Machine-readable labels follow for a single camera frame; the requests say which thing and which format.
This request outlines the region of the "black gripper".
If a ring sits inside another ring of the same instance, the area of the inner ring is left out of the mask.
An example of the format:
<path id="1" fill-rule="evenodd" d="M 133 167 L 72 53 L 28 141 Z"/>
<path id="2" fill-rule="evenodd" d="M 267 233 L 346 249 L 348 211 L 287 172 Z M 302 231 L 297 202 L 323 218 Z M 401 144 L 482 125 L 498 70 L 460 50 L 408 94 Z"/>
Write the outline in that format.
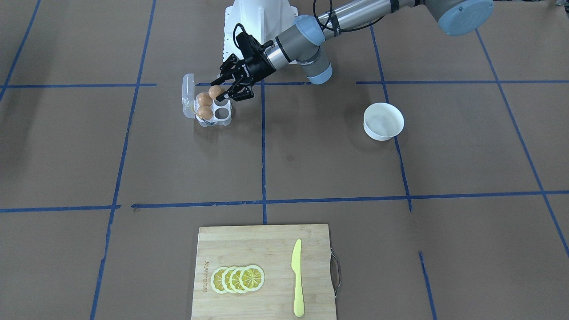
<path id="1" fill-rule="evenodd" d="M 243 59 L 232 53 L 222 63 L 218 77 L 210 85 L 222 85 L 222 83 L 233 80 L 226 91 L 216 96 L 216 101 L 244 101 L 255 97 L 252 85 L 275 72 L 276 67 L 270 62 L 264 49 L 248 54 Z"/>

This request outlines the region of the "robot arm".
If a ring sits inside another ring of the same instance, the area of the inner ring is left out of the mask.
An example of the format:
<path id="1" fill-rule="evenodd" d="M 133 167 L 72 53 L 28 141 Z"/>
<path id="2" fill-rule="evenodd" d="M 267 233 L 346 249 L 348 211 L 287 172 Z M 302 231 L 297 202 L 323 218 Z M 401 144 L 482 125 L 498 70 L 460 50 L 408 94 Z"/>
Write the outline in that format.
<path id="1" fill-rule="evenodd" d="M 339 7 L 330 4 L 320 15 L 299 16 L 263 43 L 242 30 L 233 37 L 242 57 L 231 54 L 220 66 L 219 77 L 211 82 L 216 86 L 230 81 L 231 85 L 213 98 L 219 102 L 252 99 L 253 85 L 292 62 L 303 69 L 309 82 L 323 84 L 333 75 L 323 48 L 326 40 L 368 28 L 401 8 L 416 6 L 425 6 L 439 28 L 451 36 L 475 30 L 493 12 L 491 0 L 352 0 Z"/>

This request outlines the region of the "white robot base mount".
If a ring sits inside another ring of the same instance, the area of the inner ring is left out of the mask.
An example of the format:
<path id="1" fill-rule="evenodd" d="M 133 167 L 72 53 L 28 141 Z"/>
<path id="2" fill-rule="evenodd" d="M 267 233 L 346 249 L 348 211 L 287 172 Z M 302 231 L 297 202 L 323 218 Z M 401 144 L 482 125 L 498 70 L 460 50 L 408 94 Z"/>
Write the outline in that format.
<path id="1" fill-rule="evenodd" d="M 298 16 L 297 8 L 288 0 L 235 0 L 225 9 L 222 60 L 232 53 L 243 58 L 233 41 L 236 24 L 241 24 L 258 42 L 266 43 L 288 29 Z"/>

